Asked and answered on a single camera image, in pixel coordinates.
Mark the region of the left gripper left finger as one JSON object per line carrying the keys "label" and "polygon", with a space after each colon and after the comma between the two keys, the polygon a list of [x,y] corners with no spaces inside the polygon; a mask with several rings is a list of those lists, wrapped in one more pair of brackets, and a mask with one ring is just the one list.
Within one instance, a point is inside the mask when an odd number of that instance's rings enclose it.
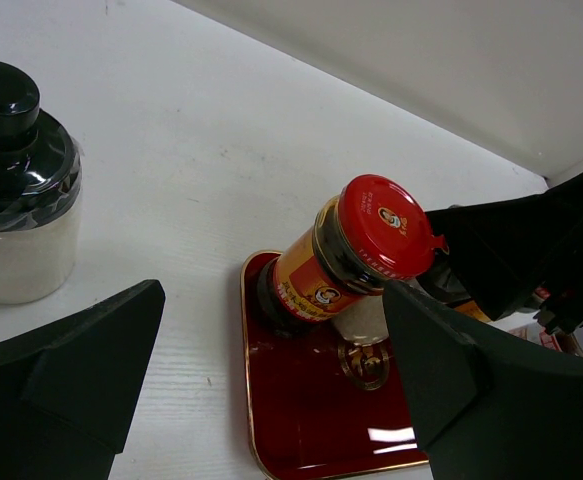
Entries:
{"label": "left gripper left finger", "polygon": [[0,342],[0,479],[106,479],[130,431],[165,292],[142,281]]}

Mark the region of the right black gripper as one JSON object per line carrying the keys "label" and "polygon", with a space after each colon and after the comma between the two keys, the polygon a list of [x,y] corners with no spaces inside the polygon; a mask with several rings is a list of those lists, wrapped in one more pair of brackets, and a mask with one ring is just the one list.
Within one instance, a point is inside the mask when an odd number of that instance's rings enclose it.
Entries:
{"label": "right black gripper", "polygon": [[542,194],[427,216],[447,242],[452,271],[490,319],[538,296],[534,318],[549,334],[583,326],[583,172]]}

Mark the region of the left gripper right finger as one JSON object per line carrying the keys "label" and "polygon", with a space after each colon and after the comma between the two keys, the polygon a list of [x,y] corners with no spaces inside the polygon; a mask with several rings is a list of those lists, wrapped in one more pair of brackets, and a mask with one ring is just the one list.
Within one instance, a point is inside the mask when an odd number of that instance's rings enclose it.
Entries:
{"label": "left gripper right finger", "polygon": [[393,281],[383,293],[418,447],[437,479],[583,479],[583,358]]}

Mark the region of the tall red-cap sauce bottle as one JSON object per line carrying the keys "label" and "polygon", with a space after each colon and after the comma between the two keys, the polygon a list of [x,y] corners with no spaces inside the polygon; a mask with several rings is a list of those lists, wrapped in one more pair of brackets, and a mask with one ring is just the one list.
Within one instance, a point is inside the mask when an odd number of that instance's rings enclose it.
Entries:
{"label": "tall red-cap sauce bottle", "polygon": [[444,253],[435,254],[431,267],[413,279],[413,286],[451,309],[483,323],[491,322],[454,274]]}

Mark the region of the short red-lid sauce jar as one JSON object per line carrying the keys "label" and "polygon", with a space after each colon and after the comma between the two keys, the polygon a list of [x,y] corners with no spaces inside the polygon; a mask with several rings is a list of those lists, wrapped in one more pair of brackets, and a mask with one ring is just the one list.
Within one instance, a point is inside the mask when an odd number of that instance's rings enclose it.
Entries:
{"label": "short red-lid sauce jar", "polygon": [[259,274],[265,324],[283,338],[304,335],[381,295],[388,282],[425,273],[436,252],[447,250],[404,188],[380,175],[357,176]]}

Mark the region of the grey-cap white salt shaker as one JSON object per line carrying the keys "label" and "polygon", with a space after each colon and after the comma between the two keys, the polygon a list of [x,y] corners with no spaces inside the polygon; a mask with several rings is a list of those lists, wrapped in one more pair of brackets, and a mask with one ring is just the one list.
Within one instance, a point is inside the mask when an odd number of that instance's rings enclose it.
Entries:
{"label": "grey-cap white salt shaker", "polygon": [[367,296],[332,318],[343,340],[357,345],[378,344],[389,337],[381,295]]}

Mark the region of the black-cap white bottle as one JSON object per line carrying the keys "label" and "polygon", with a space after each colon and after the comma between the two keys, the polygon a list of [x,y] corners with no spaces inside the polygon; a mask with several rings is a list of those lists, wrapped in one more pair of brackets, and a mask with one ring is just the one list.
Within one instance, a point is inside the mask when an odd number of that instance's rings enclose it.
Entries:
{"label": "black-cap white bottle", "polygon": [[56,291],[76,261],[80,151],[40,107],[22,70],[0,62],[0,304]]}

